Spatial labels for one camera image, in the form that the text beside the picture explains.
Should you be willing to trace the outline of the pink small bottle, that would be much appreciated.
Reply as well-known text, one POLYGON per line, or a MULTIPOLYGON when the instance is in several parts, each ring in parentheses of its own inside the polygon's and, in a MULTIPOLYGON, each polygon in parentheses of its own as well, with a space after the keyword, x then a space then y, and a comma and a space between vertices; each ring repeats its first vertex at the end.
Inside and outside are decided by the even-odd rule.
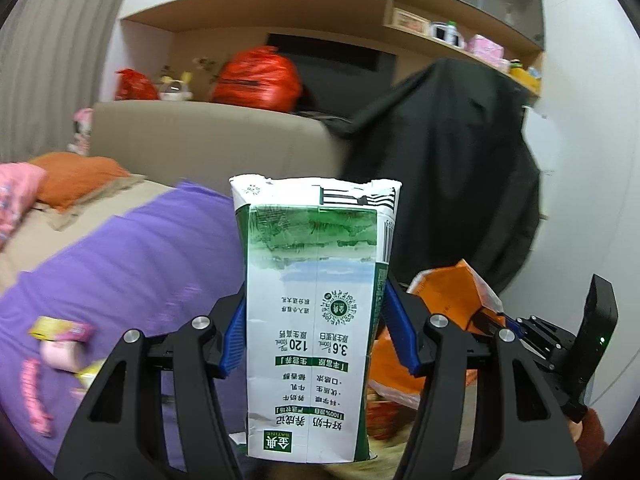
POLYGON ((40 356, 48 367, 63 372, 77 373, 86 365, 85 346, 74 340, 41 341, 40 356))

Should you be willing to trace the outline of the grey pleated curtain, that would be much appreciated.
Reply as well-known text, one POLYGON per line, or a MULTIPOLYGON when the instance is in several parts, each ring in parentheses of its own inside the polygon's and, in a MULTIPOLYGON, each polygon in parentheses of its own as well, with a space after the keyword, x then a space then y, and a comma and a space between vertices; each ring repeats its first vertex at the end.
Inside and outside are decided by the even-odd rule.
POLYGON ((1 27, 1 159, 63 151, 98 98, 122 0, 17 0, 1 27))

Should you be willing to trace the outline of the pink box on shelf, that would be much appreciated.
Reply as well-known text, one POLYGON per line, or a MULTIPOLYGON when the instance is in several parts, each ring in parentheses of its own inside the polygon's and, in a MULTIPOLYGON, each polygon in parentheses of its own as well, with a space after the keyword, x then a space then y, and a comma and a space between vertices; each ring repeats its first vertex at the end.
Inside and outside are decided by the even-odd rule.
POLYGON ((474 55, 483 62, 499 68, 502 64, 504 49, 501 44, 497 44, 480 34, 474 35, 465 46, 470 55, 474 55))

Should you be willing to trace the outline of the white toy with ears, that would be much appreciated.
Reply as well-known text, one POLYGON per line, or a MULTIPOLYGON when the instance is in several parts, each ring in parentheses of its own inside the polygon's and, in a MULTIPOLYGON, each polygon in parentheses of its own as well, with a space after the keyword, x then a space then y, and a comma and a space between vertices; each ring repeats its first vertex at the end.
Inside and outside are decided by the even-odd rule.
POLYGON ((167 102, 191 101, 193 99, 193 93, 190 90, 191 78, 190 72, 183 72, 179 78, 163 76, 160 78, 158 97, 161 101, 167 102))

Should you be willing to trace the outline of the pink plush toy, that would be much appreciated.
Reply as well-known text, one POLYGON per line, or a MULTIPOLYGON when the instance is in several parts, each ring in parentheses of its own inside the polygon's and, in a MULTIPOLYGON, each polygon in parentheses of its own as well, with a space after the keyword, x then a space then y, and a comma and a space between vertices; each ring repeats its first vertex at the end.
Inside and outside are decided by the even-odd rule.
POLYGON ((74 115, 74 137, 73 141, 67 144, 67 149, 80 156, 88 156, 90 151, 90 140, 92 130, 91 107, 82 108, 74 115))

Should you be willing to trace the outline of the green white milk carton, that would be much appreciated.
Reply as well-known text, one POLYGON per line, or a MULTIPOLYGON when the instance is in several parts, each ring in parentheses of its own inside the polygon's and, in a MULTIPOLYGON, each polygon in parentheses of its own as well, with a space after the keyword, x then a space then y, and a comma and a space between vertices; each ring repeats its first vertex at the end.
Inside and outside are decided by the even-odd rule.
POLYGON ((401 185, 230 181, 245 252, 246 450, 362 462, 367 380, 401 185))

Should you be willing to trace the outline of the large red plastic bag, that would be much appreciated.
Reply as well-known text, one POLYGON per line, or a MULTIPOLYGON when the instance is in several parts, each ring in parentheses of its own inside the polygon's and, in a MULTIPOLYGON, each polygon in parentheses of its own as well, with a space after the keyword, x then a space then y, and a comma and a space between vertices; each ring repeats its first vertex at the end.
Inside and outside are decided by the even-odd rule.
POLYGON ((276 47, 239 52, 220 71, 209 101, 291 113, 303 84, 295 64, 276 47))

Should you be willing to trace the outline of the picture frame on shelf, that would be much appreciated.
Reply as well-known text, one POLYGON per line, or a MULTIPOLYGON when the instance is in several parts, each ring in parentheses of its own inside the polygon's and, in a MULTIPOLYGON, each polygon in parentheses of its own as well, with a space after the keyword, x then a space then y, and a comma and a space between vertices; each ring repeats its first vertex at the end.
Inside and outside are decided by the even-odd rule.
POLYGON ((413 14, 401 8, 393 8, 392 22, 393 28, 408 32, 420 37, 430 36, 431 22, 427 18, 413 14))

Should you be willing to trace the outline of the yellow pink chips bag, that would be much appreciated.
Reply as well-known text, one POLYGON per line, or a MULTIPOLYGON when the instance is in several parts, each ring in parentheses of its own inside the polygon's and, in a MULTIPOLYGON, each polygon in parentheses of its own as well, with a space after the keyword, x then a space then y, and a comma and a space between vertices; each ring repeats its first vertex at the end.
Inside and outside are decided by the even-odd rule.
POLYGON ((87 342, 93 332, 94 328, 90 324, 50 316, 37 318, 28 331, 37 340, 78 342, 87 342))

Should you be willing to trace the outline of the black jacket on chair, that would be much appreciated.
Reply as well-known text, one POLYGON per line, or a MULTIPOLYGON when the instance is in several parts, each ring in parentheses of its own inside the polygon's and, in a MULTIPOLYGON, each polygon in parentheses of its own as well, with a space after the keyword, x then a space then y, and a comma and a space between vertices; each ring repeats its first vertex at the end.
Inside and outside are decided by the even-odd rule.
POLYGON ((521 270, 540 221, 525 102, 506 75, 441 58, 351 118, 321 117, 348 144, 342 179, 401 184, 390 257, 399 283, 464 260, 502 292, 521 270))

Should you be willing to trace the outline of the beige padded headboard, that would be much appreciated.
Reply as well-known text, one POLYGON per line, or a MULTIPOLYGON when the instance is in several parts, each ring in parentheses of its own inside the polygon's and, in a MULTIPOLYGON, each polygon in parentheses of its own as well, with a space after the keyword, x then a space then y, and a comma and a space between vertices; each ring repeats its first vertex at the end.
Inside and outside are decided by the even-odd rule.
POLYGON ((90 154, 174 186, 222 194, 238 174, 336 178, 347 144, 318 120, 204 102, 113 101, 93 107, 90 154))

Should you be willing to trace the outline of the beige bed sheet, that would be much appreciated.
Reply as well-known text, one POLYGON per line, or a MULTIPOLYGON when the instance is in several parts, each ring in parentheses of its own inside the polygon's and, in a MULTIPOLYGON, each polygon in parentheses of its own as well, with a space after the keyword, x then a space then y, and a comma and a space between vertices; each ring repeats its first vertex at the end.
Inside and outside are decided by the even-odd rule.
POLYGON ((1 248, 1 292, 10 288, 23 272, 34 270, 108 219, 126 214, 170 190, 171 186, 139 179, 118 190, 109 184, 106 191, 65 214, 43 204, 33 206, 1 248))

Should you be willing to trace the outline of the orange pillow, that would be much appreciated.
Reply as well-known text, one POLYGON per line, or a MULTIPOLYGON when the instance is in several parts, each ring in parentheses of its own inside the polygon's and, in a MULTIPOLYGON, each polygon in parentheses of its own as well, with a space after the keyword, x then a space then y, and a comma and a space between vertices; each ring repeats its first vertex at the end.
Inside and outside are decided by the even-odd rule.
POLYGON ((58 211, 66 211, 78 200, 130 172, 114 159, 81 156, 71 152, 51 152, 30 161, 43 169, 37 200, 58 211))

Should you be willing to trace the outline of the pink duvet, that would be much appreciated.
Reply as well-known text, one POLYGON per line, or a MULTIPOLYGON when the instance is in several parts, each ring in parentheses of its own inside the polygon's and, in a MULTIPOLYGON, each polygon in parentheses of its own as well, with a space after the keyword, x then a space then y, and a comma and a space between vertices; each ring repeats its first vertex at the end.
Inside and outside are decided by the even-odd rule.
POLYGON ((35 203, 47 171, 29 162, 0 166, 0 245, 4 246, 35 203))

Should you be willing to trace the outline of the orange snack bag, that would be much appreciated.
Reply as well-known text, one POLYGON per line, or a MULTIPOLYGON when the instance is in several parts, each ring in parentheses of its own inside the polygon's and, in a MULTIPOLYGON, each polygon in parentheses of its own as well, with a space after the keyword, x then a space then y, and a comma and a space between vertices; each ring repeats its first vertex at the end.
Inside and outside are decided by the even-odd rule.
MULTIPOLYGON (((455 266, 425 270, 416 274, 408 292, 420 297, 432 313, 445 315, 462 330, 480 334, 480 322, 504 322, 498 295, 464 260, 455 266)), ((388 330, 376 338, 371 354, 369 389, 385 400, 414 410, 419 406, 425 379, 415 378, 403 367, 388 330)))

